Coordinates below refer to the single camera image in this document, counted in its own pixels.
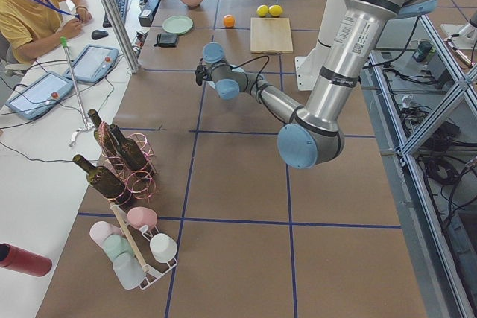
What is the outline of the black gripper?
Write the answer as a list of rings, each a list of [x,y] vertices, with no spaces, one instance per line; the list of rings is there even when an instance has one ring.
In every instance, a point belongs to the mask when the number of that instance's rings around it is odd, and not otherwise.
[[[199,86],[207,82],[207,67],[205,65],[198,65],[195,69],[195,82]]]

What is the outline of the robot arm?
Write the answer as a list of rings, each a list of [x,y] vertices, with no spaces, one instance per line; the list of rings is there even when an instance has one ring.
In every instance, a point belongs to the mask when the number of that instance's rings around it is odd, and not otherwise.
[[[195,70],[198,85],[211,82],[224,100],[248,93],[284,123],[277,136],[283,161],[293,168],[311,168],[332,161],[344,147],[338,126],[341,113],[370,52],[391,19],[432,12],[437,0],[339,0],[346,10],[305,105],[271,85],[260,74],[229,64],[222,46],[203,47]]]

